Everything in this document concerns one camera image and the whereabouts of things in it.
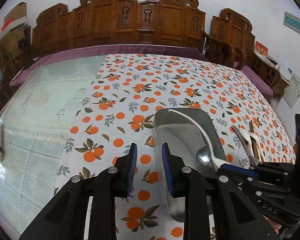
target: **carved wooden backrest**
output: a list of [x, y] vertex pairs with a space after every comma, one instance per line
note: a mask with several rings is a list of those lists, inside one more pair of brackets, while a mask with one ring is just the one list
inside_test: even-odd
[[247, 64], [253, 61], [255, 36], [251, 31], [251, 22], [229, 8], [221, 10], [220, 17], [212, 18], [212, 36], [243, 49]]
[[101, 44], [158, 44], [203, 48], [205, 12], [198, 0], [80, 0], [44, 10], [33, 30], [39, 56]]

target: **purple seat cover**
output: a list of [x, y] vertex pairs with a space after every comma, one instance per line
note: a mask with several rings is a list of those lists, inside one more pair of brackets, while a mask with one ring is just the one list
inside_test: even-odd
[[[234, 62], [233, 67], [235, 68], [238, 64], [239, 62]], [[264, 96], [273, 95], [273, 90], [251, 68], [244, 66], [241, 71], [250, 79], [261, 94]]]
[[155, 54], [175, 57], [193, 58], [201, 61], [208, 61], [204, 55], [197, 48], [183, 48], [173, 46], [160, 46], [160, 45], [130, 45], [130, 44], [117, 44], [117, 45], [100, 45], [88, 48], [71, 49], [67, 51], [58, 52], [55, 54], [47, 55], [37, 60], [28, 69], [24, 70], [15, 80], [11, 81], [10, 86], [23, 84], [28, 76], [37, 66], [45, 66], [56, 62], [65, 60], [92, 57], [108, 54]]

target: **stainless steel basin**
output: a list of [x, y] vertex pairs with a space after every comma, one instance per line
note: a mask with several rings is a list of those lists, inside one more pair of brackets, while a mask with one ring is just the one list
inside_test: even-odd
[[[206, 134], [200, 132], [200, 130], [189, 119], [180, 115], [180, 112], [203, 128]], [[161, 146], [167, 142], [171, 154], [180, 156], [185, 165], [195, 170], [199, 170], [197, 163], [197, 152], [203, 146], [208, 145], [208, 141], [211, 141], [212, 151], [214, 156], [218, 159], [226, 161], [226, 156], [220, 144], [218, 134], [214, 128], [212, 120], [209, 115], [201, 109], [193, 108], [165, 108], [159, 110], [154, 115], [154, 128], [153, 138], [155, 141], [155, 161], [158, 167], [159, 179], [162, 182], [161, 187], [161, 199], [162, 204], [167, 205], [168, 212], [171, 217], [178, 221], [184, 222], [185, 212], [185, 199], [184, 198], [172, 198], [168, 192], [164, 170], [162, 165]], [[215, 170], [211, 162], [206, 164], [204, 171], [200, 171], [201, 174], [214, 178], [216, 176]], [[209, 213], [212, 214], [210, 197], [207, 197]]]

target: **chopsticks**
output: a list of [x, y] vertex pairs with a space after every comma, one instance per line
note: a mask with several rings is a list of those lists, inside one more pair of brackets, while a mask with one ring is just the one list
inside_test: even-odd
[[[254, 131], [254, 127], [253, 127], [253, 121], [251, 120], [249, 122], [249, 129], [250, 132], [255, 133]], [[259, 147], [257, 145], [257, 142], [254, 138], [251, 137], [251, 146], [252, 146], [252, 150], [253, 150], [253, 155], [261, 162], [264, 162], [264, 158], [262, 156], [262, 154], [259, 151]]]

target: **orange fruit print tablecloth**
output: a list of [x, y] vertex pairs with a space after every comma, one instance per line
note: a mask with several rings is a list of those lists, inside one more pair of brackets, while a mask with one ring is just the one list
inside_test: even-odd
[[[189, 107], [207, 112], [233, 165], [247, 168], [249, 161], [231, 126], [247, 129], [250, 120], [267, 161], [295, 161], [276, 114], [251, 81], [235, 69], [188, 58], [112, 54], [87, 90], [90, 96], [74, 116], [60, 159], [60, 165], [68, 169], [57, 177], [56, 187], [74, 175], [98, 175], [136, 143], [133, 189], [127, 199], [115, 200], [118, 239], [169, 240], [183, 235], [183, 223], [170, 217], [160, 198], [162, 185], [151, 136], [159, 109]], [[210, 227], [214, 238], [212, 217]]]

